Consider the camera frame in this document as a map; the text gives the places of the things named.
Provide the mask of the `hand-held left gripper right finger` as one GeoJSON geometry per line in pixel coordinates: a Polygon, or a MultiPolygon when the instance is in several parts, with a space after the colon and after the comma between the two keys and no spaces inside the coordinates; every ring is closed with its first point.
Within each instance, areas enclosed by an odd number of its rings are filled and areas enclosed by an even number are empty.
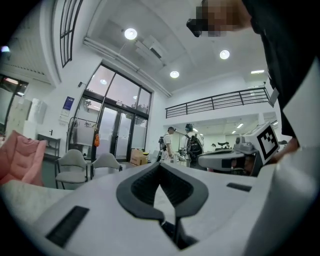
{"type": "Polygon", "coordinates": [[[205,172],[174,164],[177,170],[206,185],[208,197],[199,211],[181,218],[184,234],[196,240],[185,249],[161,244],[162,256],[266,256],[272,247],[259,222],[273,178],[273,166],[262,168],[258,177],[205,172]]]}

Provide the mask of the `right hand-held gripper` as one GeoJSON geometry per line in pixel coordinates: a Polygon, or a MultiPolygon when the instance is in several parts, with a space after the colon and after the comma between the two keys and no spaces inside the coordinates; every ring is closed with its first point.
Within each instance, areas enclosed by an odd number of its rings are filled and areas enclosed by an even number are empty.
{"type": "Polygon", "coordinates": [[[236,138],[235,150],[218,150],[198,156],[198,164],[213,171],[231,171],[238,165],[243,168],[246,156],[253,155],[250,175],[257,177],[260,169],[278,152],[280,145],[271,123],[259,124],[236,138]]]}

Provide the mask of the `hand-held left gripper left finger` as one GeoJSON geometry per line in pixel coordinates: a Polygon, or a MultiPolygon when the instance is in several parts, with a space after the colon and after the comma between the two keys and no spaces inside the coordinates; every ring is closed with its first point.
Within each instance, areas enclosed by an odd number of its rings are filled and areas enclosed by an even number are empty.
{"type": "Polygon", "coordinates": [[[67,251],[81,256],[175,256],[179,249],[158,221],[132,216],[117,200],[118,185],[145,168],[129,168],[81,185],[46,210],[35,229],[47,235],[74,206],[80,206],[89,211],[66,244],[67,251]]]}

